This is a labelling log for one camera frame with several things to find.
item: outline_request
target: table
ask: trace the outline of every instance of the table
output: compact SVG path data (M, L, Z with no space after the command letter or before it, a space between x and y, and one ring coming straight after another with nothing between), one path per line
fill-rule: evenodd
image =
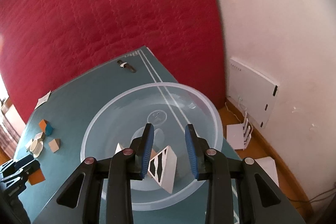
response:
M137 72L121 68L117 60L132 65ZM31 115L21 136L14 158L27 155L25 144L41 130L39 121L46 119L54 128L53 134L45 138L44 149L38 157L46 180L31 186L19 195L28 216L33 221L44 205L63 182L80 164L80 148L84 133L96 113L111 99L133 87L152 82L177 82L167 69L155 58L147 47L115 58L53 91L46 103ZM52 153L48 142L60 138L60 149ZM239 159L235 151L224 140L222 151L228 157ZM238 220L235 186L234 215ZM205 220L208 183L183 201L155 211L133 211L134 223L199 223ZM104 223L105 203L102 202L101 223Z

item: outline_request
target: red mattress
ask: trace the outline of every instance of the red mattress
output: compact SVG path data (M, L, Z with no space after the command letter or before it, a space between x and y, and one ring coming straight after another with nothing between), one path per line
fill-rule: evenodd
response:
M0 72L22 119L37 99L143 45L182 84L224 104L216 0L0 0Z

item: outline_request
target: baseboard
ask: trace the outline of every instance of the baseboard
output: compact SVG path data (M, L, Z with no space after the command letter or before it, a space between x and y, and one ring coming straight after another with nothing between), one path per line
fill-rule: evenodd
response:
M232 111L237 117L242 121L244 119L243 114L229 101L226 99L226 104L230 111ZM290 171L286 163L279 156L279 154L275 151L275 149L265 140L265 138L261 135L261 133L254 128L252 132L253 138L258 142L258 144L264 149L264 151L274 159L277 168L282 172L285 176L286 180L290 184L291 188L296 194L297 200L308 201L308 197L304 190L302 189L300 183L297 181L293 173ZM305 210L305 220L310 218L314 211L310 203L297 203L297 206L300 206Z

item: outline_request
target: screw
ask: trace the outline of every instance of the screw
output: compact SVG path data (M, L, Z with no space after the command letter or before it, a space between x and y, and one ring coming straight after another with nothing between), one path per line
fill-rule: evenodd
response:
M253 164L254 163L254 159L252 159L252 158L246 158L245 159L245 162L247 163L247 164Z
M126 148L123 150L123 154L126 156L132 155L133 154L133 149L132 148Z
M88 158L86 158L86 159L84 160L84 162L85 162L86 164L92 164L92 163L95 162L95 158L93 158L93 157L88 157Z
M207 154L210 155L210 156L213 156L213 155L215 155L216 153L217 153L217 152L216 152L215 149L210 148L210 149L207 150Z

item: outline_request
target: plastic bowl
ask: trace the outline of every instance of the plastic bowl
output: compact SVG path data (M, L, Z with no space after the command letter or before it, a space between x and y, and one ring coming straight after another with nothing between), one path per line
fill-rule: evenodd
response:
M221 150L223 128L218 111L197 90L178 83L151 83L130 89L108 102L90 122L81 147L81 161L114 155L117 144L129 147L142 135L147 122L154 125L153 149L170 145L177 156L173 193L169 194L147 175L131 181L132 208L150 211L171 206L195 192L204 182L194 179L184 140L184 128L192 123L209 146ZM106 185L102 197L106 196Z

